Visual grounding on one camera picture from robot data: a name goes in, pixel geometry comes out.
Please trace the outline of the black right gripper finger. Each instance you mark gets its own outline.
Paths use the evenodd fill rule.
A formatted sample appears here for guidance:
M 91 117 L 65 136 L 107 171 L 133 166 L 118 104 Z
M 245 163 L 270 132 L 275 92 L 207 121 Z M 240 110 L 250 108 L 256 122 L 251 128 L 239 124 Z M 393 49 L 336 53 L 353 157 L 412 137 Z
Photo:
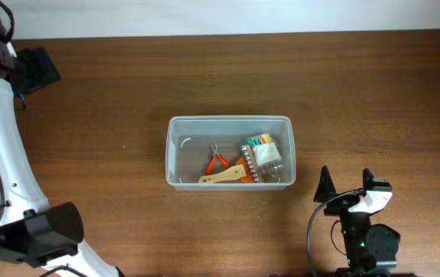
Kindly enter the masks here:
M 334 183 L 329 173 L 328 167 L 324 165 L 321 170 L 321 175 L 318 187 L 313 198 L 313 202 L 323 203 L 332 199 L 337 195 Z
M 364 169 L 362 173 L 363 189 L 374 192 L 391 192 L 392 187 L 388 180 L 376 178 L 369 169 Z

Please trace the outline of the pack of AA batteries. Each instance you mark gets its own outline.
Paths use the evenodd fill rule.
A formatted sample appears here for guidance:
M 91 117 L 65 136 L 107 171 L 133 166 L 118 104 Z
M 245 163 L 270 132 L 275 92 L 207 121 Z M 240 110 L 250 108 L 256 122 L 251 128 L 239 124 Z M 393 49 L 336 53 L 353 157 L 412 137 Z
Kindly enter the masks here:
M 247 143 L 262 174 L 280 179 L 284 164 L 275 140 L 268 133 L 264 133 L 247 138 Z

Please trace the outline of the clear plastic storage box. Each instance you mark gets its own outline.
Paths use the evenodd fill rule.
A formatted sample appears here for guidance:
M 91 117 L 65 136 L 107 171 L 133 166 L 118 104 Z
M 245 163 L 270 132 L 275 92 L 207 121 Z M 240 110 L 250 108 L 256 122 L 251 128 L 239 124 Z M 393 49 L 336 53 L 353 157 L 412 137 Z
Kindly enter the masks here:
M 277 143 L 284 167 L 282 177 L 263 176 L 263 183 L 240 181 L 199 183 L 212 157 L 212 145 L 230 166 L 242 157 L 247 138 L 268 133 Z M 226 168 L 216 161 L 212 174 Z M 177 190 L 269 191 L 283 190 L 296 180 L 296 154 L 292 123 L 281 115 L 179 116 L 171 119 L 166 144 L 166 179 Z

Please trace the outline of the red handled cutting pliers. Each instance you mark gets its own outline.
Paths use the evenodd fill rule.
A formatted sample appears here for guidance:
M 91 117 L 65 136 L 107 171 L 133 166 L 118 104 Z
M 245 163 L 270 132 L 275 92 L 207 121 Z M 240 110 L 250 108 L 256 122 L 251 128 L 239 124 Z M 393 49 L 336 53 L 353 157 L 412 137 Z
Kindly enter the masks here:
M 228 163 L 228 161 L 226 159 L 223 158 L 223 156 L 218 152 L 218 146 L 217 145 L 212 145 L 211 147 L 212 149 L 212 157 L 206 167 L 205 170 L 205 174 L 206 175 L 211 175 L 213 167 L 216 163 L 217 160 L 220 161 L 220 163 L 226 168 L 229 169 L 231 166 Z

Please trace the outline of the orange scraper wooden handle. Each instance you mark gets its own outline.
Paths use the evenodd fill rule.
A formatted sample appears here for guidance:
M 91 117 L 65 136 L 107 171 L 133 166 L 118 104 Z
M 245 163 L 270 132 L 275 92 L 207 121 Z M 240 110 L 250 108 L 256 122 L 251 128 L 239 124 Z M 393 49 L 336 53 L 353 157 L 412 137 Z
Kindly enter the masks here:
M 220 182 L 233 182 L 241 181 L 241 177 L 246 176 L 245 167 L 241 162 L 242 157 L 232 165 L 229 169 L 226 169 L 220 173 L 203 175 L 199 178 L 199 183 L 220 183 Z

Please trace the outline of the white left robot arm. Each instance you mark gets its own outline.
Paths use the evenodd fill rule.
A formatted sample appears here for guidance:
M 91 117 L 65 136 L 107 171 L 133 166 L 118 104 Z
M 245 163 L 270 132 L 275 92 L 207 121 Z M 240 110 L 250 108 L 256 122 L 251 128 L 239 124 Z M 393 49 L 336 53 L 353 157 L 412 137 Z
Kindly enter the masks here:
M 51 206 L 29 165 L 15 120 L 15 97 L 59 81 L 44 48 L 0 44 L 0 261 L 60 276 L 120 276 L 85 241 L 71 202 Z

